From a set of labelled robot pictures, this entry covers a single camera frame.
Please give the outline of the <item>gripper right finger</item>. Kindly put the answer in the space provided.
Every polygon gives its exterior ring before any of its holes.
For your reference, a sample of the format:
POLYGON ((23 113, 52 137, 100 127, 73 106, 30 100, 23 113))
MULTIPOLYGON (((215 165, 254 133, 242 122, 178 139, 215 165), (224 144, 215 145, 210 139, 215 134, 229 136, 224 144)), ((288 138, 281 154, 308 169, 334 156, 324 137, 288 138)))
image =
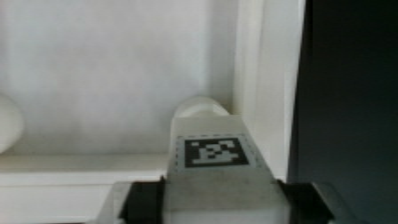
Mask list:
POLYGON ((290 224, 329 224, 334 215, 311 183, 277 181, 288 203, 290 224))

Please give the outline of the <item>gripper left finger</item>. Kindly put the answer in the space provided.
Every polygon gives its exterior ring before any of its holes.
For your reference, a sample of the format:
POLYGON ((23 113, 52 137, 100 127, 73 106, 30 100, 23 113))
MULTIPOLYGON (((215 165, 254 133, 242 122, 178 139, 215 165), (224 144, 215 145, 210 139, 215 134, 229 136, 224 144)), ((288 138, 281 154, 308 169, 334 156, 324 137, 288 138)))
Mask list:
POLYGON ((119 213, 125 224, 164 224, 164 193, 165 178, 132 184, 119 213))

